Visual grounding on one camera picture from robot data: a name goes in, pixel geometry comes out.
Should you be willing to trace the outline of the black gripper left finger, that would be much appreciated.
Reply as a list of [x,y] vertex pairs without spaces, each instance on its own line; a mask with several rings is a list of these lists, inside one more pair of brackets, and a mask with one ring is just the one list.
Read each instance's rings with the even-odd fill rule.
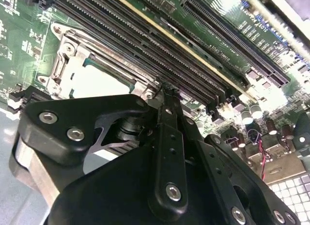
[[69,184],[87,175],[86,155],[102,142],[114,142],[116,122],[136,121],[147,128],[139,132],[140,147],[155,149],[149,208],[163,222],[175,222],[185,214],[188,198],[183,136],[171,98],[158,110],[136,95],[31,103],[19,122],[14,157],[52,208]]

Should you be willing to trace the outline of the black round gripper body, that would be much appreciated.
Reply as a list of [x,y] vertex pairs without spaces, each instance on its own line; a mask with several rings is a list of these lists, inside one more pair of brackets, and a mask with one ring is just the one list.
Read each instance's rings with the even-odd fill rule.
[[[129,151],[69,184],[55,200],[49,225],[161,225],[148,205],[155,149]],[[188,207],[178,225],[214,225],[217,210],[206,173],[186,163]]]

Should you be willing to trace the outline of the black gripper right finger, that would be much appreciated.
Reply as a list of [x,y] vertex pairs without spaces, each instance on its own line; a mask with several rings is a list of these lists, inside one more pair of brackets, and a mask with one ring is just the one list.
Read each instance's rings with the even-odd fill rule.
[[217,135],[203,138],[184,116],[178,91],[171,102],[185,138],[189,187],[187,225],[298,225],[299,218]]

